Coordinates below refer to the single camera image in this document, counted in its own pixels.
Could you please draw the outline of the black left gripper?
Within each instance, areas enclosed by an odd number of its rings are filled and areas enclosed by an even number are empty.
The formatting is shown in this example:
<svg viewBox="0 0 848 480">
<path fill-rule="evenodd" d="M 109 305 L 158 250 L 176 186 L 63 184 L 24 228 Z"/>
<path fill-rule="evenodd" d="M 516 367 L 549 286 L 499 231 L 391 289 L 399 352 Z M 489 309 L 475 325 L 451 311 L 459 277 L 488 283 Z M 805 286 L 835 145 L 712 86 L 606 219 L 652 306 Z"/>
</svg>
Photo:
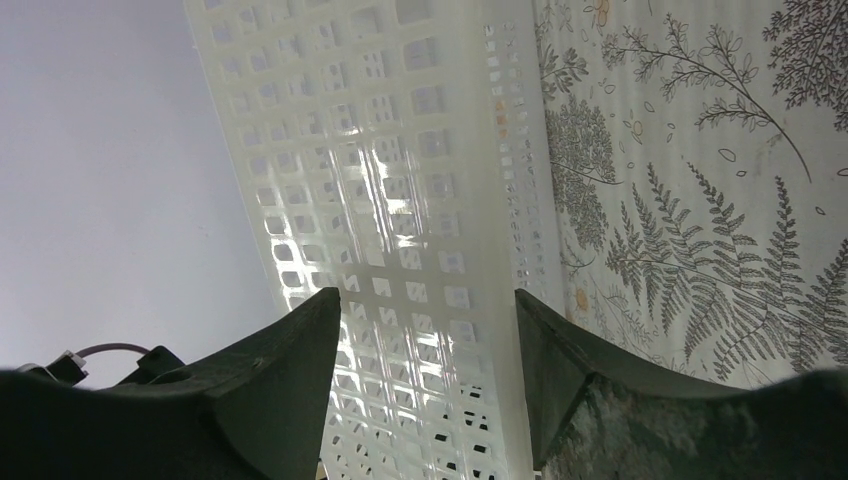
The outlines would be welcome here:
<svg viewBox="0 0 848 480">
<path fill-rule="evenodd" d="M 157 377 L 185 366 L 171 350 L 165 346 L 156 346 L 143 354 L 136 362 L 137 368 L 119 382 L 125 384 L 149 384 Z"/>
</svg>

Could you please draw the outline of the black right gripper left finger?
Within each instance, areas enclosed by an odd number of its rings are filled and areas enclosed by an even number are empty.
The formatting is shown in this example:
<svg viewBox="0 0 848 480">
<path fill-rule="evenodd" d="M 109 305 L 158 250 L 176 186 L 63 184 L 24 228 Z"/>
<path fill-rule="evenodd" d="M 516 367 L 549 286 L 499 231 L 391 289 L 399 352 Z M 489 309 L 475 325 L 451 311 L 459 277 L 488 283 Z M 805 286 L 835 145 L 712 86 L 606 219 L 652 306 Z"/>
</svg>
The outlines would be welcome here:
<svg viewBox="0 0 848 480">
<path fill-rule="evenodd" d="M 1 374 L 5 479 L 311 479 L 340 333 L 324 288 L 273 324 L 146 384 Z"/>
</svg>

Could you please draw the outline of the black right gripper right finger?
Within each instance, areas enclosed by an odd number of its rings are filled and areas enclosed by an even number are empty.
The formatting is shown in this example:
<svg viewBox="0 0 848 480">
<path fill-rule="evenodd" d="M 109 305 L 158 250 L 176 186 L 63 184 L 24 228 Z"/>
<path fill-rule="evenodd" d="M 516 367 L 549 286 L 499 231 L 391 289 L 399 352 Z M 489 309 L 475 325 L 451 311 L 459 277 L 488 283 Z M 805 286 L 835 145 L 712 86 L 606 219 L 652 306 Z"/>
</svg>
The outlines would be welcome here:
<svg viewBox="0 0 848 480">
<path fill-rule="evenodd" d="M 546 479 L 843 479 L 847 373 L 743 390 L 660 367 L 515 293 L 534 468 Z"/>
</svg>

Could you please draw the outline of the white perforated plastic basket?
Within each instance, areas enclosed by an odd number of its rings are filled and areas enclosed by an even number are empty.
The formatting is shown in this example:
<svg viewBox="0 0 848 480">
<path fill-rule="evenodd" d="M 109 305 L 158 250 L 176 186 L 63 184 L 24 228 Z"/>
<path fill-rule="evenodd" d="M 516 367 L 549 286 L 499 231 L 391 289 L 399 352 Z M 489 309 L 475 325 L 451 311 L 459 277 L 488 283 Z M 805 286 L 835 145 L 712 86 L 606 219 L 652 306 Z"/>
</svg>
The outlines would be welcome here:
<svg viewBox="0 0 848 480">
<path fill-rule="evenodd" d="M 515 297 L 561 308 L 528 1 L 188 1 L 277 308 L 341 296 L 333 479 L 530 479 Z"/>
</svg>

